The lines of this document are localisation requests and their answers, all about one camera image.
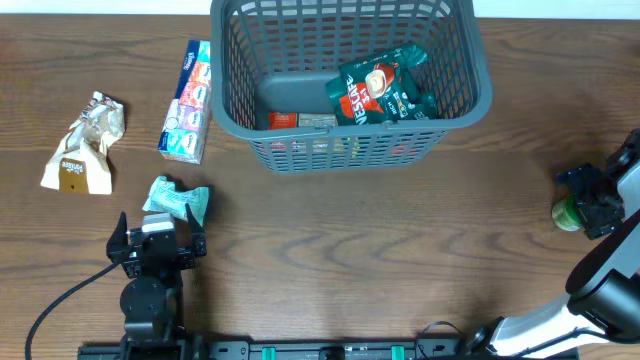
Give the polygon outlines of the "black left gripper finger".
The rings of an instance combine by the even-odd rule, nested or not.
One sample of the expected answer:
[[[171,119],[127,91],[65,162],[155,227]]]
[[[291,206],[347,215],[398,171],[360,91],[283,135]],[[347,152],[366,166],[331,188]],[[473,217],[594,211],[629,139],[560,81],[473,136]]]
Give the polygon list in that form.
[[[106,255],[113,264],[119,264],[129,257],[130,252],[127,217],[125,212],[121,212],[116,227],[107,242]]]
[[[187,222],[191,235],[191,251],[195,257],[207,255],[206,235],[204,229],[195,218],[189,204],[185,205]]]

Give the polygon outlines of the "green lid seasoning jar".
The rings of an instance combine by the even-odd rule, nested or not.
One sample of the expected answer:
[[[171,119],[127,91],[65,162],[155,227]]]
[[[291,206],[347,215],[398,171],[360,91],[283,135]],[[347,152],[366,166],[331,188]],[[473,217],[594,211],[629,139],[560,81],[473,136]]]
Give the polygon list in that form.
[[[568,196],[554,204],[551,215],[556,226],[564,231],[575,232],[583,229],[575,210],[575,199]]]

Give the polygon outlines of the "orange snack bar packet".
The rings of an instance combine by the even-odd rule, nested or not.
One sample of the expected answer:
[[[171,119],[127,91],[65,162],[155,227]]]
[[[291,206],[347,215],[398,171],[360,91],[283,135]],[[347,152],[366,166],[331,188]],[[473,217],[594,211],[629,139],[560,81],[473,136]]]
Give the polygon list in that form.
[[[336,116],[333,114],[308,114],[308,113],[280,113],[270,112],[268,115],[268,129],[279,130],[299,127],[314,128],[334,128],[338,126]],[[290,147],[293,153],[305,154],[308,150],[307,146],[311,146],[313,153],[344,153],[351,148],[352,156],[355,157],[362,146],[370,143],[369,138],[339,137],[333,144],[328,139],[315,140],[297,140],[291,141]]]

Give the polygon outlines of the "green Nescafe coffee pouch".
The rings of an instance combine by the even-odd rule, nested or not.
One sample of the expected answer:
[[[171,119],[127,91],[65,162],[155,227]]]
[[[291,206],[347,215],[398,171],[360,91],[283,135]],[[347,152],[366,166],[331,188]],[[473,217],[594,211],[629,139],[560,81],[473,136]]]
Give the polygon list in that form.
[[[433,93],[422,91],[412,71],[428,60],[426,51],[404,44],[343,64],[326,92],[340,126],[437,117]]]

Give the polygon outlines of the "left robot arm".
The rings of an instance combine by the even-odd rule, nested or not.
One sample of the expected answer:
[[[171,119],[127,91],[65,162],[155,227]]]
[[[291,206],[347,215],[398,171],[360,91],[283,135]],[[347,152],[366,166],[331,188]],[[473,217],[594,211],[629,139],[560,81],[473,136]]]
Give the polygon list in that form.
[[[204,229],[185,206],[191,243],[178,244],[175,218],[169,213],[146,216],[129,229],[121,214],[106,245],[106,255],[130,279],[120,297],[127,337],[137,343],[168,342],[183,326],[181,272],[207,254]]]

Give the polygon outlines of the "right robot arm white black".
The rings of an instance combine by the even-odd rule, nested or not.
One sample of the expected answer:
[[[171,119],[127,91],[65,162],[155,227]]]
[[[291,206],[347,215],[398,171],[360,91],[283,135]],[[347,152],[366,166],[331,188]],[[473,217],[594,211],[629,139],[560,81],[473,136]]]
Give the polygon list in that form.
[[[639,132],[604,168],[586,163],[557,175],[568,194],[555,224],[581,230],[596,246],[570,273],[565,293],[519,317],[500,318],[470,336],[464,355],[547,359],[589,344],[639,342]]]

